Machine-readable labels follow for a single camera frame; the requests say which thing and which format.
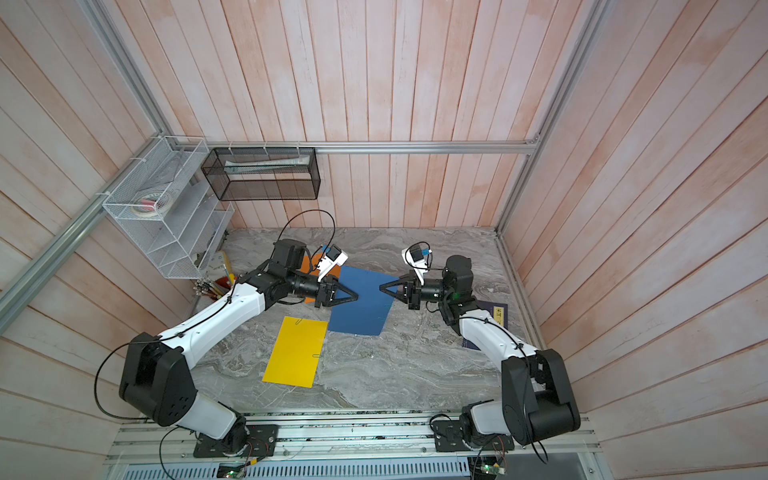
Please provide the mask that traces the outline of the blue paper document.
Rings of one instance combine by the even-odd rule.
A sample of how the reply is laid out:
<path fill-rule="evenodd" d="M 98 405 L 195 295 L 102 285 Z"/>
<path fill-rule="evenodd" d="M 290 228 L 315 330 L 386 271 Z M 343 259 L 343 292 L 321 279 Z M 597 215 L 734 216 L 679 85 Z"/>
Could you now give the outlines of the blue paper document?
<path fill-rule="evenodd" d="M 379 336 L 384 328 L 394 299 L 382 293 L 382 284 L 396 277 L 354 267 L 341 269 L 340 282 L 358 294 L 354 302 L 331 309 L 328 330 L 337 333 Z"/>

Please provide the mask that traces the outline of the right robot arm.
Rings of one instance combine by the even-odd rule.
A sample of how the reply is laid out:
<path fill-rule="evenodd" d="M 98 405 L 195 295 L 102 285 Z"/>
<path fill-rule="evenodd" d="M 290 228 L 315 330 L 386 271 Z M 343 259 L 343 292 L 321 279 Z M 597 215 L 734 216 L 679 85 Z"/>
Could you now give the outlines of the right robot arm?
<path fill-rule="evenodd" d="M 449 257 L 439 279 L 428 279 L 431 252 L 402 251 L 412 271 L 379 290 L 411 310 L 434 303 L 444 323 L 486 355 L 500 372 L 501 398 L 465 406 L 459 419 L 463 441 L 480 446 L 499 436 L 531 445 L 581 427 L 579 408 L 562 356 L 538 349 L 480 308 L 473 294 L 471 259 Z"/>

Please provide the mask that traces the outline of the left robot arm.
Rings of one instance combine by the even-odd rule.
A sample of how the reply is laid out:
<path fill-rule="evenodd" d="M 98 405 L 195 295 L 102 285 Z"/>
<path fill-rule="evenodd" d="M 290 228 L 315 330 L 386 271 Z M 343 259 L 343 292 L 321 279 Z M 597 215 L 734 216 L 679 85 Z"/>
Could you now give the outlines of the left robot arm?
<path fill-rule="evenodd" d="M 357 300 L 357 293 L 330 273 L 346 262 L 342 249 L 325 248 L 317 275 L 301 269 L 305 250 L 297 240 L 276 241 L 271 256 L 241 275 L 224 297 L 156 336 L 134 337 L 127 347 L 120 398 L 160 426 L 191 430 L 227 456 L 240 453 L 249 436 L 245 417 L 200 393 L 191 370 L 240 325 L 289 296 L 312 298 L 324 307 Z"/>

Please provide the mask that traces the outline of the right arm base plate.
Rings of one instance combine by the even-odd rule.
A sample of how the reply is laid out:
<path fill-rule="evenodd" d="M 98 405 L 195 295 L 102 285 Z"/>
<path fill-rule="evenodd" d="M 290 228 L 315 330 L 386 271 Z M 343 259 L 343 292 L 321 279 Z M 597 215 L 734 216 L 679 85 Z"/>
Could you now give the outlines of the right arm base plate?
<path fill-rule="evenodd" d="M 428 421 L 428 426 L 438 452 L 469 452 L 481 448 L 490 448 L 492 452 L 508 452 L 515 448 L 510 436 L 480 434 L 464 418 L 451 419 L 445 414 L 438 414 Z"/>

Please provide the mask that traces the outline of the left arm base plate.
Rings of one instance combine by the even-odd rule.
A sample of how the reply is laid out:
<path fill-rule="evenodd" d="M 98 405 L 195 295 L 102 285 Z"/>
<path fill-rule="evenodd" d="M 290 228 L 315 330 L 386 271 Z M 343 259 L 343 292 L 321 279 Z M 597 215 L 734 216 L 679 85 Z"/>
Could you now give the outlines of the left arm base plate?
<path fill-rule="evenodd" d="M 235 423 L 233 430 L 222 439 L 199 434 L 193 451 L 194 458 L 272 456 L 278 437 L 276 424 Z"/>

